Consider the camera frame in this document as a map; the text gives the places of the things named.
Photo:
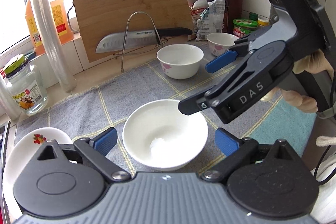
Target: plaid cloth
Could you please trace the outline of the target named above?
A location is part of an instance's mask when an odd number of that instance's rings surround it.
[[[136,171],[153,171],[131,158],[122,144],[122,129],[127,117],[138,107],[159,99],[182,100],[217,83],[234,68],[232,63],[214,74],[205,70],[205,64],[214,59],[208,45],[197,74],[186,80],[175,80],[164,74],[158,60],[129,70],[107,82],[82,93],[70,95],[54,106],[19,122],[16,143],[26,134],[41,127],[55,127],[66,132],[73,141],[94,137],[115,127],[118,143],[107,154],[121,168],[132,175]],[[212,109],[202,112],[208,123],[209,134],[203,151],[179,172],[203,172],[221,161],[225,155],[214,143],[214,133],[223,127],[238,138],[250,136],[260,143],[274,143],[287,139],[302,154],[312,130],[315,114],[304,114],[282,100],[280,93],[270,102],[258,102],[230,124],[223,125]]]

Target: kitchen knife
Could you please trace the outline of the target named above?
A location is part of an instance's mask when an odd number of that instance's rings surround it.
[[[179,35],[193,33],[187,28],[157,29],[160,37],[157,37],[155,30],[131,31],[127,33],[125,49],[143,47],[148,45],[160,45],[161,37],[177,37]],[[96,48],[96,53],[121,51],[124,44],[124,32],[112,33],[104,37]]]

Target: bowl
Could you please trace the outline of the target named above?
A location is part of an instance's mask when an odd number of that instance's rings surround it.
[[[204,56],[203,51],[189,44],[174,44],[161,48],[156,57],[164,73],[174,79],[187,79],[194,76]]]
[[[122,138],[132,158],[167,172],[187,165],[202,151],[208,138],[204,116],[184,115],[178,106],[178,100],[157,100],[128,117]]]
[[[239,37],[224,32],[216,32],[207,35],[208,45],[210,48],[210,52],[214,56],[220,56],[224,52],[226,52],[229,47],[235,44],[235,41]]]
[[[14,146],[12,153],[8,160],[6,160],[2,178],[2,189],[9,214],[15,219],[19,219],[22,216],[22,212],[14,198],[14,183],[41,144],[48,139],[54,139],[58,144],[73,143],[70,137],[62,130],[52,127],[39,128],[24,136]]]

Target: green lid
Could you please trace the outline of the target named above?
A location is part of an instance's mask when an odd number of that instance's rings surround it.
[[[250,13],[249,19],[252,19],[254,21],[258,21],[258,14]]]
[[[15,69],[20,67],[25,60],[26,58],[24,54],[18,54],[11,58],[11,60],[9,60],[9,62],[3,67],[3,71],[5,72],[5,74],[10,74]]]
[[[252,19],[244,19],[244,18],[238,18],[234,19],[233,23],[240,26],[240,27],[258,27],[258,22]]]

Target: plastic wrap roll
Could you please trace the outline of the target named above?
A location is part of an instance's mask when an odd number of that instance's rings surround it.
[[[22,111],[8,93],[5,80],[2,77],[0,77],[0,103],[11,121],[15,121],[20,117]]]
[[[62,89],[65,92],[70,92],[75,88],[76,80],[71,74],[62,52],[50,2],[49,0],[31,0],[31,7],[51,67]]]

